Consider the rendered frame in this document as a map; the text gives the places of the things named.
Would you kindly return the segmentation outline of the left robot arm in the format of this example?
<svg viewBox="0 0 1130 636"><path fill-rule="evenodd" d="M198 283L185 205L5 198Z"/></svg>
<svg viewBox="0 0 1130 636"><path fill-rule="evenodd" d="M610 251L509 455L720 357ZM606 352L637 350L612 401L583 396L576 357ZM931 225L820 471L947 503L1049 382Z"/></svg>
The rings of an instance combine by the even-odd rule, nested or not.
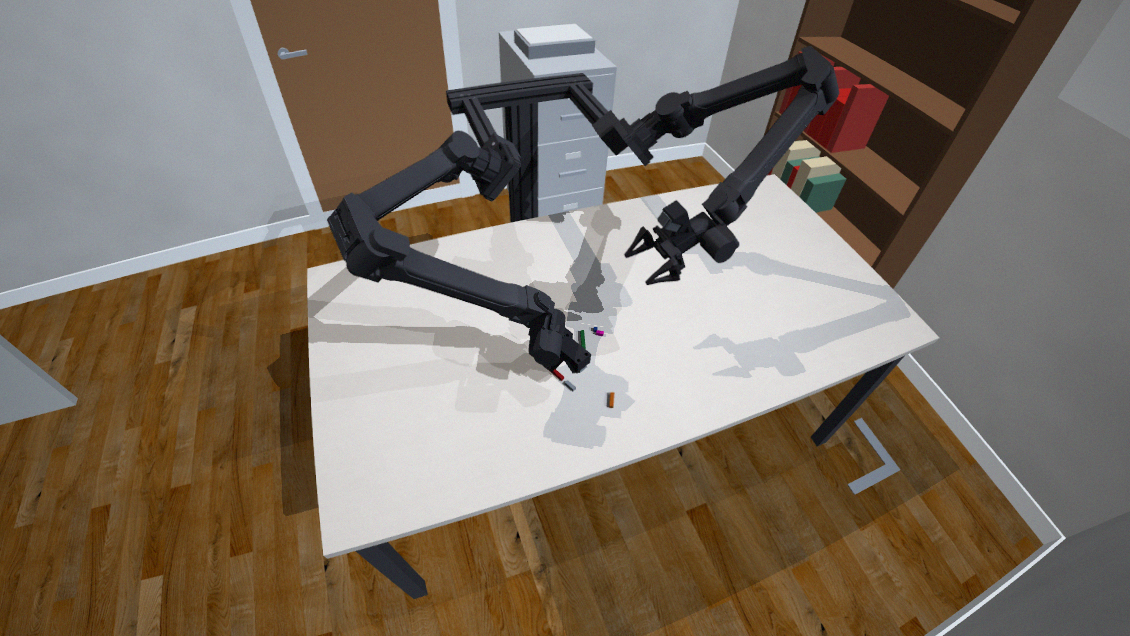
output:
<svg viewBox="0 0 1130 636"><path fill-rule="evenodd" d="M760 182L812 119L817 114L825 115L837 99L838 82L834 67L811 46L801 50L802 53L785 62L706 92L664 94L657 102L655 110L645 117L631 125L624 117L619 121L650 162L654 157L647 149L666 133L675 138L689 136L695 128L703 127L705 117L720 111L802 85L759 143L702 203L712 219L705 212L689 219L687 210L677 200L663 208L657 221L681 253L699 243L718 263L731 258L740 243L727 225L744 214Z"/></svg>

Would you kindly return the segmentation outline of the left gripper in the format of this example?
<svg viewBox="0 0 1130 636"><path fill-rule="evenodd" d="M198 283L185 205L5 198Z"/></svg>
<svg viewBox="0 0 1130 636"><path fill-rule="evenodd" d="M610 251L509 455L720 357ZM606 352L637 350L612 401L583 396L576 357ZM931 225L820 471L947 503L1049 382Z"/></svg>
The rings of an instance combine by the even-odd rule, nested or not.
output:
<svg viewBox="0 0 1130 636"><path fill-rule="evenodd" d="M662 258L664 259L669 258L669 260L663 265L661 265L655 273L651 275L645 281L645 284L652 285L652 284L679 281L681 270L685 268L683 253L688 251L689 249L687 249L681 253L681 251L676 247L673 242L669 239L669 237L664 234L663 230L661 230L661 228L658 225L653 228L653 230L658 235L657 241L653 239L651 233L646 230L644 226L641 227L636 238L631 244L631 247L625 252L624 254L625 258L637 255L638 253L642 253L644 251L647 251L649 249L654 247ZM638 246L638 249L635 249L641 239L644 239L644 243L641 246ZM658 276L664 275L668 271L670 275L657 278Z"/></svg>

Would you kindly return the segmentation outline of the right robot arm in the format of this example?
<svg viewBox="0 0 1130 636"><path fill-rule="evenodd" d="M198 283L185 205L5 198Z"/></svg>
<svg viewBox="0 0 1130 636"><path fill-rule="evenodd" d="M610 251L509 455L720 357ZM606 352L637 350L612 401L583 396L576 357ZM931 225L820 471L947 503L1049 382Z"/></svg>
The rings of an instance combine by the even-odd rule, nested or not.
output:
<svg viewBox="0 0 1130 636"><path fill-rule="evenodd" d="M353 192L344 197L327 223L351 275L377 284L381 279L411 284L492 310L530 328L529 352L534 361L554 366L562 357L572 373L580 373L586 369L591 352L573 340L565 328L565 314L554 310L547 294L432 258L411 249L407 236L379 224L433 184L459 178L462 171L471 174L480 194L488 197L513 163L506 145L499 142L494 150L480 148L471 136L458 130L420 162L356 197Z"/></svg>

